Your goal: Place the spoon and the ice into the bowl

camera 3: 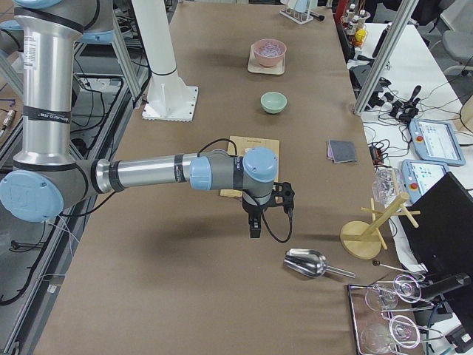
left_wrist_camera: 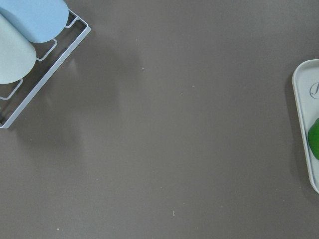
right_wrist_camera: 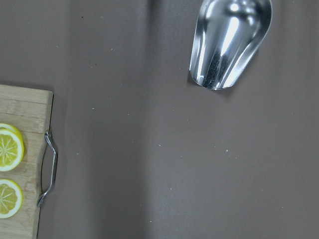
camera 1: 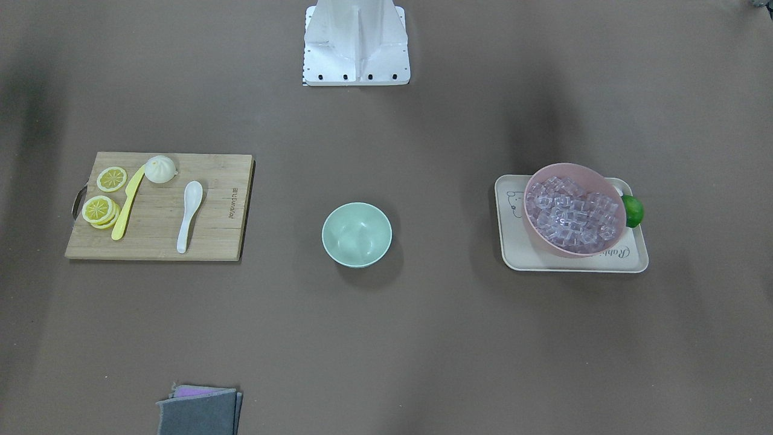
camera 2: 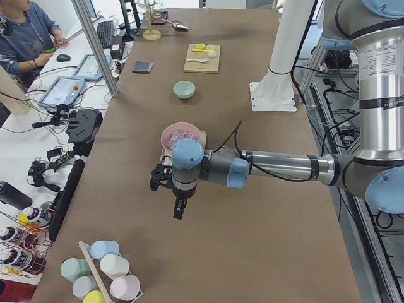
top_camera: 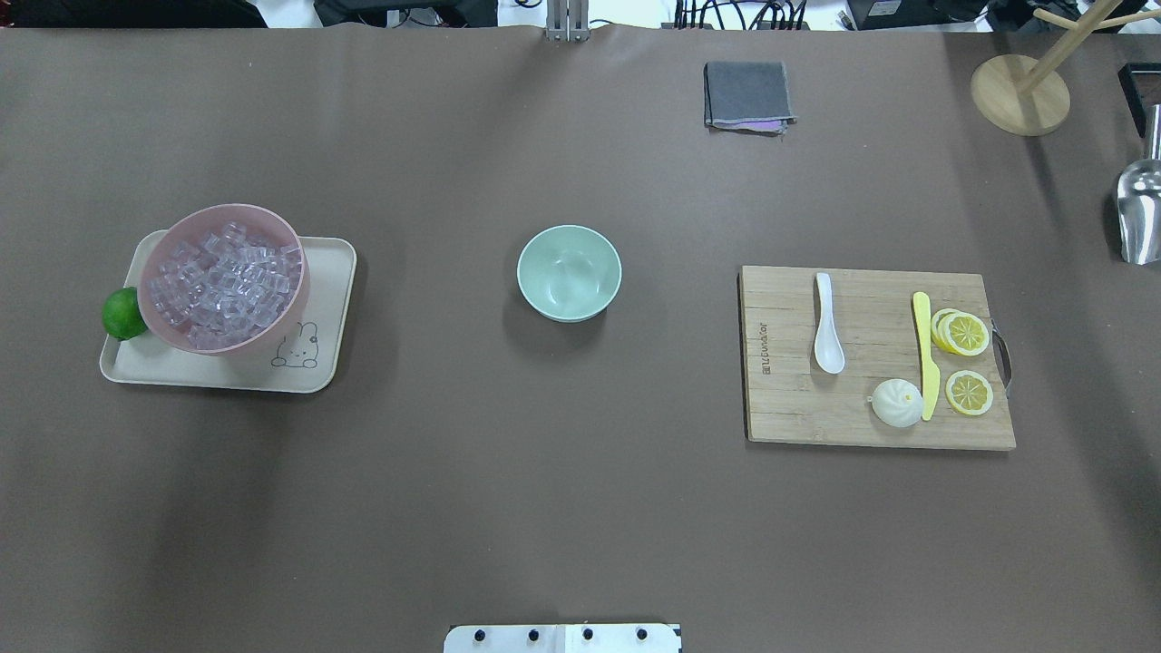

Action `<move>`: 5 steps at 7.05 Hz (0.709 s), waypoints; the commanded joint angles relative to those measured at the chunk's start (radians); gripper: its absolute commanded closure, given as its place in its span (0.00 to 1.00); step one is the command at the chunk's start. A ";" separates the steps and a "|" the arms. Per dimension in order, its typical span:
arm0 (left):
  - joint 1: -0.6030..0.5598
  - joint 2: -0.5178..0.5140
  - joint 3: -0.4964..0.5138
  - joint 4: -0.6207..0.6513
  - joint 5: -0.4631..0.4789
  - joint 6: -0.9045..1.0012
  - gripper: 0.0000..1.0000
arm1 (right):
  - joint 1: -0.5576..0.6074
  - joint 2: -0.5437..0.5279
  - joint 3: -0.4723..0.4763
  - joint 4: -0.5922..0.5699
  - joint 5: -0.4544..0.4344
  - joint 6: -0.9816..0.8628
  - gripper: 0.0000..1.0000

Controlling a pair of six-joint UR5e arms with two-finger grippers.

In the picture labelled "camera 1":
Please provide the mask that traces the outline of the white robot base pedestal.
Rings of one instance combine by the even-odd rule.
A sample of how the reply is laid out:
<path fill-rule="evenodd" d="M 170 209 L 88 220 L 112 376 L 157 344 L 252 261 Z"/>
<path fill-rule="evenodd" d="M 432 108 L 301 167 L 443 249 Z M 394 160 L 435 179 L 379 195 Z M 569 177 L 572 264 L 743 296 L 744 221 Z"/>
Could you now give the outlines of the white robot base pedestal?
<path fill-rule="evenodd" d="M 318 1 L 304 14 L 302 83 L 398 86 L 411 80 L 408 28 L 392 1 Z"/>

